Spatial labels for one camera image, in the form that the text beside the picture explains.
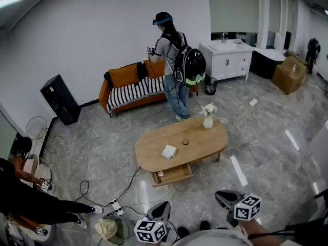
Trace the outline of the wooden coffee table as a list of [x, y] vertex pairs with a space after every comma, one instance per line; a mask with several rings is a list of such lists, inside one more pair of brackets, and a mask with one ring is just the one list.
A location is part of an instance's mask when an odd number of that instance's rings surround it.
[[[212, 128], [206, 129], [203, 121], [203, 117], [194, 117], [146, 132], [135, 146], [139, 166], [148, 172], [159, 172], [221, 152], [228, 143], [225, 127], [215, 118]], [[184, 139], [189, 141], [186, 146], [182, 144]], [[166, 145], [177, 148], [171, 159], [161, 155]]]

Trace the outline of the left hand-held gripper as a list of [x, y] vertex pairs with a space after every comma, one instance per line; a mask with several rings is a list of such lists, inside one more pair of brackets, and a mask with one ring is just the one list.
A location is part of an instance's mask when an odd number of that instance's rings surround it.
[[168, 201], [151, 207], [134, 226], [134, 234], [139, 242], [158, 244], [167, 242], [170, 228], [171, 205]]

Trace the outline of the white power strip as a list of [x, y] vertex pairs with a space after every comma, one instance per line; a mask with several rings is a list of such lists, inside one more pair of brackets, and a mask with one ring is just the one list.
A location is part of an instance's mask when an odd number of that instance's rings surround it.
[[114, 209], [114, 213], [116, 213], [118, 216], [123, 215], [124, 211], [122, 209], [122, 207], [120, 206], [118, 199], [114, 199], [110, 202], [110, 205], [113, 207]]

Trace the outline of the cream round basin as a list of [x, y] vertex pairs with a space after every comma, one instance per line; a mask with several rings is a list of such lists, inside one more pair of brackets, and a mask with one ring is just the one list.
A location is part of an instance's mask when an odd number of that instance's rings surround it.
[[51, 179], [51, 171], [44, 164], [33, 164], [31, 174], [37, 179], [42, 179], [41, 185], [45, 181], [49, 181]]

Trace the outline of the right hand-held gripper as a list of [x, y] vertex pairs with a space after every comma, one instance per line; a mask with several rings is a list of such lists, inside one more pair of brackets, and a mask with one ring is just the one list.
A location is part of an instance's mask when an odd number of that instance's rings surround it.
[[227, 222], [233, 227], [238, 225], [238, 221], [254, 219], [261, 211], [262, 198], [254, 194], [221, 190], [215, 193], [215, 199], [224, 209], [229, 210]]

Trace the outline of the black waste bin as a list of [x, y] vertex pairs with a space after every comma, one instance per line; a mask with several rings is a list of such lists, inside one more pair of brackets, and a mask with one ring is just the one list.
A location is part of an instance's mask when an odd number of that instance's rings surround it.
[[207, 77], [206, 78], [206, 94], [207, 95], [214, 95], [216, 93], [217, 88], [217, 79], [213, 77]]

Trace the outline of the pink round basin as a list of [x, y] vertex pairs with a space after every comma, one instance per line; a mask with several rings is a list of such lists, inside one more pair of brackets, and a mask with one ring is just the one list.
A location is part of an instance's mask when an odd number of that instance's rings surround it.
[[38, 166], [39, 157], [36, 154], [32, 154], [25, 160], [23, 171], [35, 176]]

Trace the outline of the wooden drawer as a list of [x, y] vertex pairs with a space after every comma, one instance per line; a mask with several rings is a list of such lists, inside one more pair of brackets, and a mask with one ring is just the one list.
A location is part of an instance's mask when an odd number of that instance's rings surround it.
[[159, 177], [158, 172], [152, 172], [151, 175], [154, 180], [153, 187], [160, 187], [172, 184], [178, 181], [188, 179], [193, 176], [190, 165], [184, 164], [170, 169], [163, 170], [164, 176]]

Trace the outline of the white vanity cabinet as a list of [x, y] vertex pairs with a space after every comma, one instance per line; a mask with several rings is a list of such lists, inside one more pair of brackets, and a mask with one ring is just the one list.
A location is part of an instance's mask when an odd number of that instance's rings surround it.
[[239, 39], [200, 43], [206, 59], [206, 74], [216, 80], [244, 76], [248, 78], [255, 48]]

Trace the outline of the large orange cushion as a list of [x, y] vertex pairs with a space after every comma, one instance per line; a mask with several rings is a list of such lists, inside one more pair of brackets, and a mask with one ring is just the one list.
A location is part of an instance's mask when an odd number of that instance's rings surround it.
[[120, 88], [139, 82], [137, 64], [109, 70], [114, 88]]

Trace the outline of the cardboard box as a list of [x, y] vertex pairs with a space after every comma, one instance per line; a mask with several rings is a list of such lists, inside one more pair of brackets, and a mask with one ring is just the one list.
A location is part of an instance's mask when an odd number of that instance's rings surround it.
[[299, 89], [306, 75], [306, 66], [293, 56], [277, 65], [272, 83], [289, 95]]

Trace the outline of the person's white shirt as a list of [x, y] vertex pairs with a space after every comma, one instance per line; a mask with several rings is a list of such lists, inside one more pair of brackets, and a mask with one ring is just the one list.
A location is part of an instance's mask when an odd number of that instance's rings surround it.
[[239, 230], [213, 229], [192, 233], [172, 246], [254, 246]]

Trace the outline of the orange sofa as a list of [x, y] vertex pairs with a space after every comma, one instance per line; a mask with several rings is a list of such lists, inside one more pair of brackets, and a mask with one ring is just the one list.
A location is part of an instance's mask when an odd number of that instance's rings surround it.
[[[108, 101], [109, 92], [114, 87], [113, 87], [113, 84], [112, 84], [112, 81], [111, 81], [109, 71], [104, 74], [104, 78], [105, 78], [105, 80], [103, 81], [103, 84], [102, 84], [102, 87], [101, 87], [101, 90], [100, 90], [100, 93], [99, 93], [98, 100], [99, 100], [101, 106], [103, 107], [103, 109], [107, 112], [106, 104], [107, 104], [107, 101]], [[137, 102], [134, 102], [132, 104], [128, 104], [128, 105], [123, 106], [121, 108], [118, 108], [118, 109], [114, 110], [112, 113], [122, 111], [122, 110], [126, 110], [126, 109], [130, 109], [130, 108], [135, 108], [135, 107], [150, 104], [150, 103], [163, 101], [163, 100], [166, 100], [165, 93], [157, 95], [157, 96], [147, 97], [147, 98], [142, 99], [142, 100], [138, 100]]]

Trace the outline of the small orange cushion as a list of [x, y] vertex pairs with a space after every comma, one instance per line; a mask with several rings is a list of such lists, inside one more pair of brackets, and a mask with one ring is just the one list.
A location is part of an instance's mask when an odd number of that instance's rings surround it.
[[148, 71], [149, 78], [157, 78], [164, 76], [165, 74], [165, 61], [160, 60], [156, 63], [153, 63], [149, 60], [144, 60], [143, 63]]

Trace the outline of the black floor cabinet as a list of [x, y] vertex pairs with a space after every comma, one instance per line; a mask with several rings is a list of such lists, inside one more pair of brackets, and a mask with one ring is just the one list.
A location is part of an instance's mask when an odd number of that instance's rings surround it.
[[64, 125], [70, 125], [78, 121], [81, 108], [60, 74], [48, 80], [40, 92]]

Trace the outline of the white tissue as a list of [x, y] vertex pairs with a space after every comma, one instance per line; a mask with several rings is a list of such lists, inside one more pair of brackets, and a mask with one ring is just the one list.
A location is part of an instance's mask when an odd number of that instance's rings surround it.
[[177, 151], [176, 147], [173, 147], [171, 145], [166, 145], [163, 149], [161, 155], [166, 159], [171, 159]]

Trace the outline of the black cushion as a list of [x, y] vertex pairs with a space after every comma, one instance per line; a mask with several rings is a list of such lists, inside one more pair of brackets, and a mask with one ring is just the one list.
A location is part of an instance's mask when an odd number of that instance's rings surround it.
[[145, 63], [143, 62], [137, 63], [137, 76], [139, 81], [142, 81], [144, 78], [149, 76]]

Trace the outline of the beige cloth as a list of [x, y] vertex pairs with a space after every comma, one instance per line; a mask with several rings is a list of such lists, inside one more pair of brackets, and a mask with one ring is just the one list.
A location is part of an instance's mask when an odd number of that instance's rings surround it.
[[105, 240], [112, 238], [118, 230], [115, 220], [112, 219], [100, 219], [95, 224], [94, 228], [96, 232]]

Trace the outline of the dark bathtub white rim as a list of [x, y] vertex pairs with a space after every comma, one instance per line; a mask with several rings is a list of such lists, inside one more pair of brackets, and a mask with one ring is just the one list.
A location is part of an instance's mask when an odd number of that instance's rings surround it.
[[255, 48], [252, 54], [251, 71], [257, 75], [271, 80], [276, 66], [283, 63], [286, 57], [275, 49]]

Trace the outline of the striped black white blanket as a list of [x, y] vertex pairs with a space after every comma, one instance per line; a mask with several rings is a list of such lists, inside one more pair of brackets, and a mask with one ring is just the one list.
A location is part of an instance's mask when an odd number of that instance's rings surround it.
[[137, 84], [113, 88], [109, 92], [106, 104], [107, 112], [111, 114], [114, 110], [145, 99], [151, 96], [164, 94], [164, 76], [157, 78], [143, 78]]

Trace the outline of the person's right forearm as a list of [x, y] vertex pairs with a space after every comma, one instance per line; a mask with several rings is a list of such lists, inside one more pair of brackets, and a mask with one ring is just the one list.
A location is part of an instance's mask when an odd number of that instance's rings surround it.
[[[255, 219], [250, 221], [238, 221], [239, 225], [243, 227], [248, 235], [252, 234], [264, 234], [267, 230], [264, 229]], [[268, 235], [263, 237], [257, 237], [250, 239], [254, 246], [281, 246], [280, 240], [276, 237]]]

